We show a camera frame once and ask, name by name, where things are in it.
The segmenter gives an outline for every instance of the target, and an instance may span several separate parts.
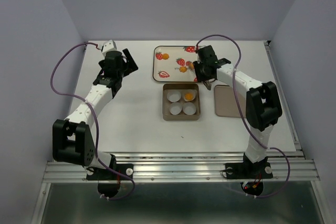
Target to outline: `gray wall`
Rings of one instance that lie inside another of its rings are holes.
[[[51,158],[51,126],[69,108],[50,90],[50,74],[81,37],[61,0],[0,5],[0,223],[30,223]],[[81,55],[61,65],[59,89],[73,91]]]
[[[270,39],[294,0],[63,0],[90,39]]]
[[[336,0],[296,0],[271,51],[305,154],[336,220]]]

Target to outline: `white table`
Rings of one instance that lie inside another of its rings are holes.
[[[214,91],[200,84],[201,118],[193,122],[168,122],[162,118],[162,83],[152,78],[153,52],[157,46],[189,46],[195,41],[116,41],[128,48],[139,70],[125,77],[116,97],[99,115],[99,150],[104,152],[244,152],[248,133],[241,119],[215,114]],[[238,41],[242,49],[239,69],[260,81],[275,81],[263,41]],[[236,62],[238,52],[229,41],[206,41],[218,58]],[[76,94],[85,97],[96,78],[102,54],[89,45],[85,52]],[[70,112],[80,104],[73,100]],[[271,134],[269,146],[295,151],[293,132],[285,113]],[[91,129],[93,138],[95,126]]]

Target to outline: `strawberry print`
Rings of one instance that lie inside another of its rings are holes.
[[[160,71],[159,77],[161,78],[168,78],[170,75],[166,71]]]
[[[177,64],[179,64],[180,66],[184,66],[185,65],[185,61],[184,61],[184,59],[182,59],[182,58],[178,58],[178,59],[176,59],[176,62],[177,62]]]
[[[162,59],[163,59],[162,56],[163,56],[163,54],[162,54],[161,52],[157,52],[157,53],[155,53],[155,57],[156,57],[158,60],[162,60]]]
[[[195,52],[195,47],[184,47],[183,49],[186,52]]]

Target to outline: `white bowl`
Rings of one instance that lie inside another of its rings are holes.
[[[171,90],[167,94],[167,99],[170,102],[177,102],[181,99],[181,92],[177,90]]]
[[[187,115],[193,115],[196,113],[196,106],[192,102],[186,102],[183,104],[183,112]]]
[[[182,111],[182,104],[179,102],[173,102],[169,106],[169,111],[172,115],[178,115]]]
[[[185,95],[188,94],[188,93],[190,93],[190,94],[193,95],[193,98],[192,98],[191,100],[187,100],[187,99],[185,98]],[[184,100],[184,101],[186,101],[186,102],[191,102],[191,101],[193,101],[195,98],[196,98],[196,90],[194,90],[194,89],[187,89],[187,90],[183,91],[183,100]]]

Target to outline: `placemat with fruit print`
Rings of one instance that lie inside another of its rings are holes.
[[[197,82],[195,46],[159,46],[154,50],[153,78],[159,82]]]

